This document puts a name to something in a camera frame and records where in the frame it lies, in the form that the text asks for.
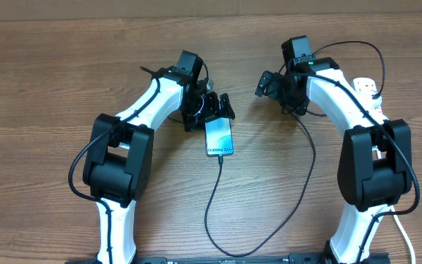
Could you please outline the Samsung Galaxy smartphone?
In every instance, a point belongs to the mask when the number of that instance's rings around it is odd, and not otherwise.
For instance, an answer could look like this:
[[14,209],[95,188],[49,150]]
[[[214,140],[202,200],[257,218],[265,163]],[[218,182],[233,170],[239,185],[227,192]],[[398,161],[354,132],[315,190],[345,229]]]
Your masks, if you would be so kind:
[[205,124],[206,153],[225,156],[234,153],[231,120],[218,118]]

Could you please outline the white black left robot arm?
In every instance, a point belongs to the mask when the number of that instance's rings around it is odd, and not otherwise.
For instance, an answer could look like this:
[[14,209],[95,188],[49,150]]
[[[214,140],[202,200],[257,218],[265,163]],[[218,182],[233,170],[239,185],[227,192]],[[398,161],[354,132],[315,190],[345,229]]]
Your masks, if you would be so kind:
[[93,263],[134,262],[136,202],[152,171],[155,132],[171,113],[181,111],[185,131],[204,130],[208,156],[233,154],[235,114],[229,96],[213,92],[210,77],[199,77],[206,69],[201,57],[183,51],[176,65],[150,73],[149,88],[132,106],[96,118],[81,152],[83,182],[100,213],[100,249]]

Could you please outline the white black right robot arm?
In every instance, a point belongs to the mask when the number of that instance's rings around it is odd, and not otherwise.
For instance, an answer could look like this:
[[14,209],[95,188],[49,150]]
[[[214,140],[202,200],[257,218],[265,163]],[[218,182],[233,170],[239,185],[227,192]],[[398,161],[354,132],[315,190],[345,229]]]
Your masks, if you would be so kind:
[[315,103],[343,137],[337,182],[345,206],[338,228],[322,253],[291,253],[289,261],[389,263],[388,254],[369,247],[385,216],[411,213],[419,203],[409,125],[382,113],[373,81],[348,82],[332,58],[317,57],[307,36],[287,40],[281,51],[284,65],[263,72],[256,95],[278,101],[291,115],[303,116]]

